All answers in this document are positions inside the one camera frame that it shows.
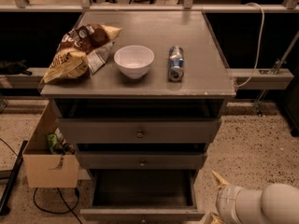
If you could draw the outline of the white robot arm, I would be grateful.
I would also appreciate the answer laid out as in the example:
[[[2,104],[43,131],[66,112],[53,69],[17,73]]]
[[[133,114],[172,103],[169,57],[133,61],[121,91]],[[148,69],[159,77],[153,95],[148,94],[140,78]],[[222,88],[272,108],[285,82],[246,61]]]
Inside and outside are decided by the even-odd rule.
[[[276,183],[246,189],[212,174],[218,183],[218,213],[207,214],[204,224],[299,224],[299,188]]]

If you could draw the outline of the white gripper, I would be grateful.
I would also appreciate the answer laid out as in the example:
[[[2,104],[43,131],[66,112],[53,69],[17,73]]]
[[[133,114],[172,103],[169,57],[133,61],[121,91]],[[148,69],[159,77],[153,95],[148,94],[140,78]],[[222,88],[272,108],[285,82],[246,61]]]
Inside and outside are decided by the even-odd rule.
[[[213,212],[206,214],[204,224],[247,224],[241,212],[237,210],[241,202],[241,193],[247,189],[229,185],[230,182],[216,171],[212,171],[212,174],[220,189],[216,200],[218,214]]]

